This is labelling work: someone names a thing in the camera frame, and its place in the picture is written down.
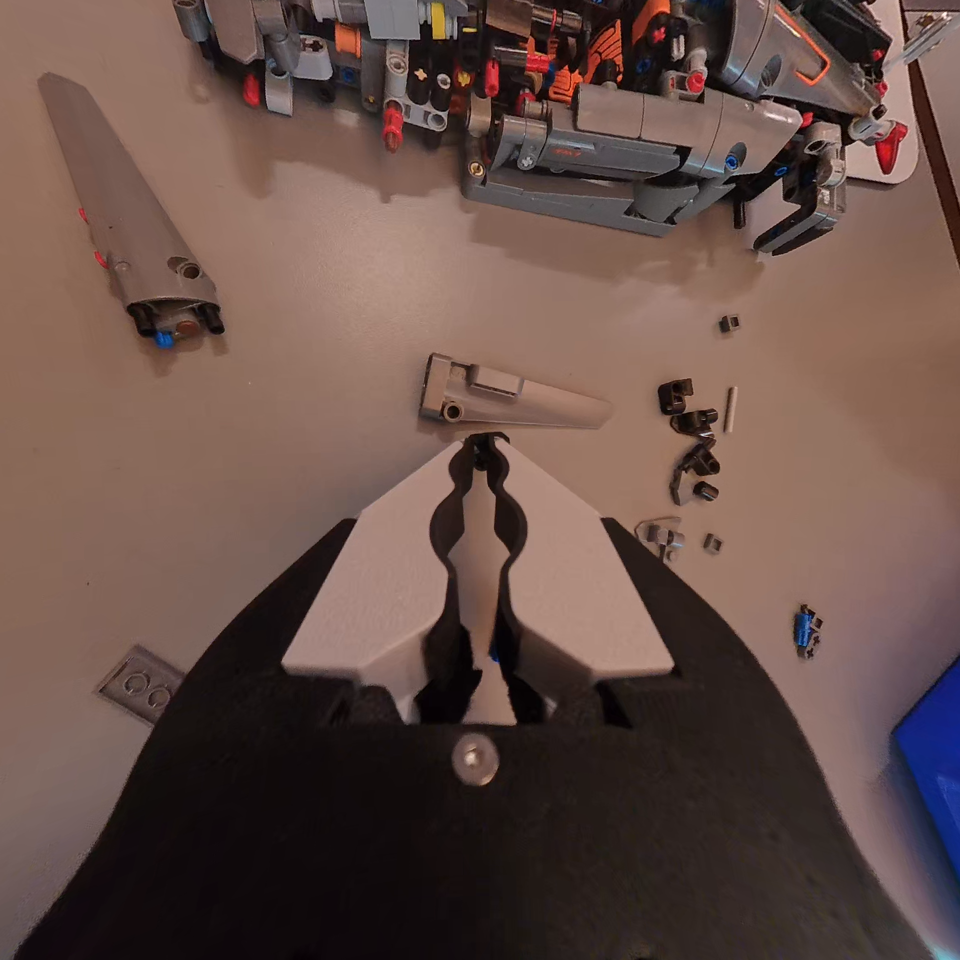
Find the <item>blue plastic bin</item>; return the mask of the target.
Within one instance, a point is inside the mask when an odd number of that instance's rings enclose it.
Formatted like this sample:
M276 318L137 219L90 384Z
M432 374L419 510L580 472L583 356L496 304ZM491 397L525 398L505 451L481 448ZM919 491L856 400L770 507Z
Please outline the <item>blue plastic bin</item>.
M955 878L959 877L959 659L955 658L893 730Z

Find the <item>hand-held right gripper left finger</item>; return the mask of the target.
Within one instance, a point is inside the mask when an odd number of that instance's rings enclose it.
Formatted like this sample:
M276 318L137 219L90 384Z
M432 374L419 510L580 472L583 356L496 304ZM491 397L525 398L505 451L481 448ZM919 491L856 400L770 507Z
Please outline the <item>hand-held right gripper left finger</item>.
M448 603L450 546L431 537L442 503L462 506L452 467L471 466L455 441L369 504L282 657L291 675L356 685L426 685L425 643Z

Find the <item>small lego pieces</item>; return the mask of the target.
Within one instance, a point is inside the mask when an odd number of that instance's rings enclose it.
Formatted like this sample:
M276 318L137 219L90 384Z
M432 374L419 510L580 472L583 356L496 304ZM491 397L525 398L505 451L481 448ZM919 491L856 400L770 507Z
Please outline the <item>small lego pieces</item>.
M739 329L740 318L736 314L722 316L717 328L721 336L733 336ZM691 378L675 378L660 384L656 389L659 411L671 429L679 436L693 441L682 453L670 475L668 493L675 507L690 502L713 503L719 497L719 489L712 482L721 472L721 464L715 454L717 431L729 434L733 431L737 405L738 387L726 390L723 415L716 408L689 409L688 400L694 395ZM674 562L685 545L678 515L647 519L634 528L634 535L643 546L651 550L663 564ZM722 551L723 541L716 534L707 533L702 548L716 556ZM807 604L800 604L794 614L793 645L799 658L812 660L821 643L823 619Z

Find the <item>long grey lego panel assembly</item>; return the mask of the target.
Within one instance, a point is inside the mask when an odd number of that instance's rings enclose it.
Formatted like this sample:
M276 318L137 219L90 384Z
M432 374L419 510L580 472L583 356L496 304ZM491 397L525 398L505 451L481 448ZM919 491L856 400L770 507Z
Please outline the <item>long grey lego panel assembly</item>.
M44 73L38 88L95 248L137 333L162 350L223 335L216 286L90 91Z

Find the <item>flat grey lego plate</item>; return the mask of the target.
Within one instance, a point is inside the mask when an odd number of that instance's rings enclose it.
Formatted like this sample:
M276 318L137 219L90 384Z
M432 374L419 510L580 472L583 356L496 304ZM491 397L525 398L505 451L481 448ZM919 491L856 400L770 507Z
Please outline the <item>flat grey lego plate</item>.
M185 678L184 671L134 644L93 692L102 701L153 727Z

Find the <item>short grey lego wedge assembly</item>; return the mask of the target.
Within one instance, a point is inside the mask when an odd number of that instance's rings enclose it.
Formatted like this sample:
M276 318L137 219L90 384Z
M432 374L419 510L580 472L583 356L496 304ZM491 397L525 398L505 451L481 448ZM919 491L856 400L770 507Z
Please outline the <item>short grey lego wedge assembly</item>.
M612 417L614 406L490 366L432 353L426 362L418 413L455 426L598 429Z

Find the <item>white book stand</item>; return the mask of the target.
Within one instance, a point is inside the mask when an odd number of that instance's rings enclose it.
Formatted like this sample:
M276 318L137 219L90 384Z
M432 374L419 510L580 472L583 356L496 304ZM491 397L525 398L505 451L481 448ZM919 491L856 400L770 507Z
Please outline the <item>white book stand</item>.
M849 179L896 186L907 181L915 171L921 138L918 133L911 79L908 64L903 62L894 64L893 59L899 56L905 44L911 42L921 31L917 23L926 16L933 17L933 13L939 6L941 2L934 2L930 8L908 7L904 10L903 2L900 1L875 1L871 4L871 12L893 40L886 58L887 65L884 67L884 76L889 89L883 103L890 117L906 125L907 134L898 145L891 174L882 173L875 147L866 146L863 143L850 144L846 148L846 174Z

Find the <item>grey and orange lego car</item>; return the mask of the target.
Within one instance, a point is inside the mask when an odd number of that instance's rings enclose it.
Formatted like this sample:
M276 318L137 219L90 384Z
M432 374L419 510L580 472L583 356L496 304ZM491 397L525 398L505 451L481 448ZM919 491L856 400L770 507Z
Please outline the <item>grey and orange lego car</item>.
M663 237L718 202L734 227L772 186L793 206L752 242L829 234L850 160L893 176L894 43L873 2L174 1L179 28L254 109L295 82L358 96L384 148L459 142L465 198Z

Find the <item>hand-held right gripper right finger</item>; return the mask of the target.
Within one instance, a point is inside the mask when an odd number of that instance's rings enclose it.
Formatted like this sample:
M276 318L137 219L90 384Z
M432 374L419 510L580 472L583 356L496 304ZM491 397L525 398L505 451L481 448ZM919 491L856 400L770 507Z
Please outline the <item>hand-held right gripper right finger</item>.
M527 685L669 674L674 659L601 515L505 438L487 440L494 532L507 549L493 650Z

